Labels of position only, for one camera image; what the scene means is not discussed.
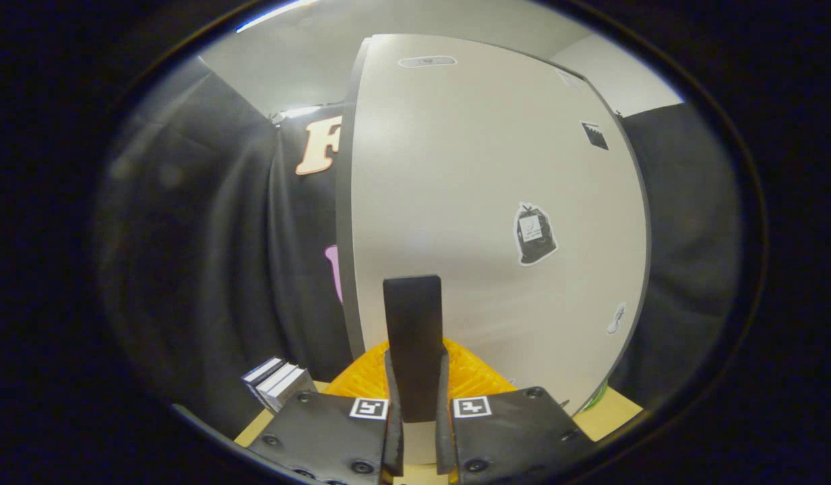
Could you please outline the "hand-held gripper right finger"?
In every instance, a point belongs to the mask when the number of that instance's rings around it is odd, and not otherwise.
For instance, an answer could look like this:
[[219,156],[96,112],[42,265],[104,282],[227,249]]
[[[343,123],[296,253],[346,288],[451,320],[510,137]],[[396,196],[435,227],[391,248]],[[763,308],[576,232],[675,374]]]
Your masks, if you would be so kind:
[[549,484],[596,448],[541,386],[515,389],[443,338],[439,276],[413,279],[413,416],[435,424],[437,473],[452,484]]

